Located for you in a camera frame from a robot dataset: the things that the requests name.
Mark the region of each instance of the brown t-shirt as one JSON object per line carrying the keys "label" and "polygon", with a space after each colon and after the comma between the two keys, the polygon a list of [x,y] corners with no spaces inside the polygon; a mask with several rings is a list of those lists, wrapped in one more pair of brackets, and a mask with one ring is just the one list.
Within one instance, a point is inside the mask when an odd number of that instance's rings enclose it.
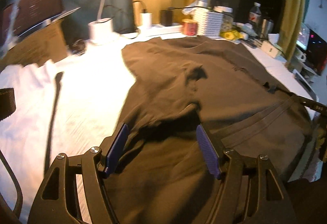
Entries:
{"label": "brown t-shirt", "polygon": [[287,180],[310,118],[242,45],[187,37],[127,45],[136,82],[120,115],[131,134],[106,189],[122,224],[204,224],[219,181],[196,141],[201,122],[241,155],[267,154]]}

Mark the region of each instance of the silver screw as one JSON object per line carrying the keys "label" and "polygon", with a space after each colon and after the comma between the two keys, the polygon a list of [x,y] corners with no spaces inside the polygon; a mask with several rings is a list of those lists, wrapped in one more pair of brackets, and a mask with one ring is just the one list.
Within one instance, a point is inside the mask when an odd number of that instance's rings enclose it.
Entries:
{"label": "silver screw", "polygon": [[100,148],[97,146],[91,147],[91,149],[90,149],[90,152],[93,154],[98,153],[99,151],[100,151]]}
{"label": "silver screw", "polygon": [[65,153],[59,153],[57,159],[62,160],[65,157]]}
{"label": "silver screw", "polygon": [[264,161],[267,161],[268,160],[268,156],[267,155],[260,154],[259,157],[260,157],[261,160],[264,160]]}
{"label": "silver screw", "polygon": [[225,154],[228,154],[228,153],[231,152],[231,151],[234,151],[234,149],[232,149],[232,148],[226,148],[226,149],[224,150]]}

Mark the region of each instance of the white lid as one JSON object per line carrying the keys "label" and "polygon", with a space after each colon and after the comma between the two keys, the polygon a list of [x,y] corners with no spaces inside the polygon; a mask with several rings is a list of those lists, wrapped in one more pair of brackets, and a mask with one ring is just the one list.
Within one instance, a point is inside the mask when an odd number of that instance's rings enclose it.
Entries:
{"label": "white lid", "polygon": [[233,8],[224,7],[224,6],[216,6],[214,10],[217,12],[233,12]]}

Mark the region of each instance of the metal thermos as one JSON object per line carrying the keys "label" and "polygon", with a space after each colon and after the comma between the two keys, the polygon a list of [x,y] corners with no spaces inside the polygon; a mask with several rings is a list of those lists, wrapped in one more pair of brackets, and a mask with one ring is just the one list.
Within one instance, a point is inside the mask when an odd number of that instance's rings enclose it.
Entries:
{"label": "metal thermos", "polygon": [[260,29],[260,38],[267,39],[268,34],[272,32],[274,28],[274,22],[270,19],[264,19],[262,20],[262,26]]}

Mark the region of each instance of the power strip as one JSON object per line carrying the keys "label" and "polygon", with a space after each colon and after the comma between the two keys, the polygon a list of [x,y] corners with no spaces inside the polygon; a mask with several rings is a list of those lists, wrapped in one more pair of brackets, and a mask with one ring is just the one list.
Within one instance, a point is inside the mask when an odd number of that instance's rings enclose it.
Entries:
{"label": "power strip", "polygon": [[152,25],[150,28],[144,28],[142,26],[138,27],[141,30],[141,36],[151,37],[151,36],[159,36],[164,34],[171,33],[180,33],[183,30],[183,25],[179,23],[173,23],[170,27],[165,27],[161,24]]}

